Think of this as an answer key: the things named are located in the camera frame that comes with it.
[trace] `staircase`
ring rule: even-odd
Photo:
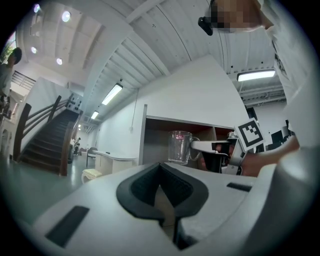
[[[46,124],[26,146],[20,160],[26,164],[59,173],[68,123],[76,122],[78,115],[65,110]]]

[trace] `chair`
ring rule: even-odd
[[[88,150],[88,153],[86,154],[86,167],[88,167],[88,158],[96,158],[96,153],[94,151],[97,151],[98,149],[96,147],[90,147]]]

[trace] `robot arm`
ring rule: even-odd
[[[230,146],[234,146],[229,157]],[[241,175],[241,164],[247,152],[241,140],[232,132],[227,140],[218,141],[193,141],[191,148],[202,152],[206,168],[214,173]]]

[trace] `recessed light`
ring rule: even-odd
[[[37,53],[37,48],[31,47],[31,52],[33,52],[34,54],[36,54],[36,53]]]
[[[94,111],[94,113],[91,116],[91,119],[96,119],[97,115],[99,115],[98,111]]]
[[[33,11],[35,13],[37,13],[37,12],[39,12],[39,10],[40,10],[40,5],[39,4],[35,4],[34,7],[33,7]]]
[[[272,78],[275,75],[276,71],[274,70],[264,70],[264,71],[253,71],[238,74],[238,82],[243,82],[252,79],[261,79],[261,78]]]
[[[57,58],[56,63],[58,63],[58,65],[62,65],[62,58]]]
[[[107,105],[121,90],[123,89],[122,85],[116,84],[112,90],[108,93],[108,95],[102,101],[103,105]]]
[[[68,12],[67,10],[62,14],[62,20],[64,22],[68,22],[71,18],[71,13]]]

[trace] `dark handrail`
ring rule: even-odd
[[[68,123],[66,132],[64,134],[59,175],[67,176],[68,153],[69,153],[70,141],[71,141],[71,138],[73,137],[74,133],[78,131],[78,125],[79,125],[79,122],[80,122],[80,119],[81,119],[83,113],[84,113],[83,111],[80,112],[74,125],[72,122]]]
[[[28,120],[28,115],[30,113],[31,110],[31,105],[29,105],[28,103],[25,104],[17,128],[16,128],[16,132],[15,132],[15,137],[14,137],[14,145],[13,145],[13,160],[14,161],[18,161],[18,158],[20,156],[20,152],[21,152],[21,141],[24,137],[24,129],[26,126],[26,122]]]
[[[38,121],[32,125],[28,130],[26,130],[24,133],[23,133],[23,137],[24,138],[33,128],[35,128],[38,124],[40,124],[43,120],[45,120],[48,116],[50,116],[50,113],[47,113],[44,117],[42,117],[41,119],[38,119]]]
[[[73,132],[73,123],[69,122],[68,126],[66,128],[65,134],[64,134],[64,139],[63,139],[63,146],[62,146],[62,152],[61,152],[61,163],[60,163],[60,170],[59,170],[60,176],[67,176],[68,154],[69,154],[69,147],[70,147],[72,132]]]
[[[36,115],[39,115],[39,114],[42,113],[43,111],[52,108],[54,105],[55,105],[55,104],[52,104],[52,105],[50,105],[50,106],[46,106],[46,107],[44,107],[43,109],[40,109],[39,111],[33,113],[32,115],[28,116],[28,120],[30,120],[31,118],[34,118]]]
[[[24,129],[27,129],[27,128],[28,128],[29,126],[31,126],[34,122],[38,121],[40,118],[42,118],[43,116],[47,115],[48,113],[51,113],[52,110],[53,110],[53,108],[52,108],[52,109],[48,109],[47,111],[43,112],[41,115],[37,116],[35,119],[33,119],[33,120],[31,120],[30,122],[28,122],[28,123],[25,125]]]
[[[52,107],[52,110],[51,110],[51,113],[50,113],[50,115],[49,115],[49,118],[48,118],[48,122],[47,122],[47,123],[49,123],[49,122],[52,120],[52,118],[54,118],[54,114],[55,114],[55,112],[57,111],[57,106],[58,106],[61,98],[62,98],[62,97],[59,95],[58,98],[56,99],[56,101],[55,101],[55,103],[54,103],[54,105],[53,105],[53,107]]]
[[[55,109],[55,111],[58,111],[59,109],[61,109],[61,108],[63,108],[63,107],[65,107],[65,105],[58,106],[58,107]]]
[[[60,101],[60,103],[58,105],[60,106],[60,105],[66,104],[67,102],[68,102],[68,99],[65,99],[63,101]]]

